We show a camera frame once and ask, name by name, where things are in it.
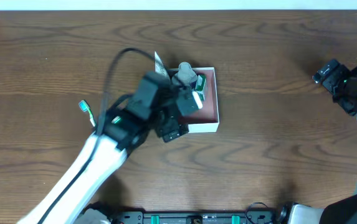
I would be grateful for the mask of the white Pantene tube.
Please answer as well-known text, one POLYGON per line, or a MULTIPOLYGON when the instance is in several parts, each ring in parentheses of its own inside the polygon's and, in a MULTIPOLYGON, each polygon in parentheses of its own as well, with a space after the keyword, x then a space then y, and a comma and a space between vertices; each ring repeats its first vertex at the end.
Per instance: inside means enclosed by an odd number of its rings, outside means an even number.
POLYGON ((157 54, 157 52, 155 52, 154 57, 155 57, 155 72, 162 74, 166 78, 169 78, 168 71, 164 66, 162 60, 160 59, 159 55, 157 54))

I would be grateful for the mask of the green white soap box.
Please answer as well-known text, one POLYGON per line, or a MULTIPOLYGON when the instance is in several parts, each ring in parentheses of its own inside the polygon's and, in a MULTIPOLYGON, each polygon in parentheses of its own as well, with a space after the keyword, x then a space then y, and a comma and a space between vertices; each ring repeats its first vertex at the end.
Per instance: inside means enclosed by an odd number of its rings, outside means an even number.
POLYGON ((199 74, 198 79, 195 86, 195 91, 198 93, 201 101, 206 100, 207 93, 207 76, 204 74, 199 74))

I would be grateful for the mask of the green toothbrush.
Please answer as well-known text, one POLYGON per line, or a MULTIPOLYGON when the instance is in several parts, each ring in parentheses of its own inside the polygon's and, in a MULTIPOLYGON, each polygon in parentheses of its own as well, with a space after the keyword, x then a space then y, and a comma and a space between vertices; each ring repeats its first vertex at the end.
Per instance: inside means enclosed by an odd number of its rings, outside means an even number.
POLYGON ((81 100, 79 102, 79 108, 82 110, 83 113, 87 113, 88 114, 90 123, 92 124, 93 127, 95 127, 96 126, 96 121, 95 121, 95 119, 93 117, 93 113, 92 113, 92 110, 90 108, 90 105, 85 100, 81 100))

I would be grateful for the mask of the Colgate toothpaste tube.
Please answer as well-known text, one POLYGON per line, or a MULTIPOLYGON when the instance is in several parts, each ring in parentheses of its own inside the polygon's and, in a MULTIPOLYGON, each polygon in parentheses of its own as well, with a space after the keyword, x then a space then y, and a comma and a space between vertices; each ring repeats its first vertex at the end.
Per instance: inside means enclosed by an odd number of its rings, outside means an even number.
POLYGON ((193 98, 194 98, 194 100, 195 100, 195 102, 197 104, 198 109, 199 110, 202 109, 203 104, 202 104, 202 101, 201 101, 201 99, 199 97, 199 94, 196 91, 192 91, 192 95, 193 95, 193 98))

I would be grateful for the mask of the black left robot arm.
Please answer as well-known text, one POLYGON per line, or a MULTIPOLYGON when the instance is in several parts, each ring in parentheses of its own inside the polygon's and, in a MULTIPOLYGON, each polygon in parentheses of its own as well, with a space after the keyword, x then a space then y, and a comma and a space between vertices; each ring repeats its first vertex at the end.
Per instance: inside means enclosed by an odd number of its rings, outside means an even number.
POLYGON ((100 112, 76 160, 19 223, 74 223, 104 181, 146 141, 150 130, 169 142, 184 133, 178 119, 201 108, 199 95, 188 87, 139 88, 122 95, 100 112))

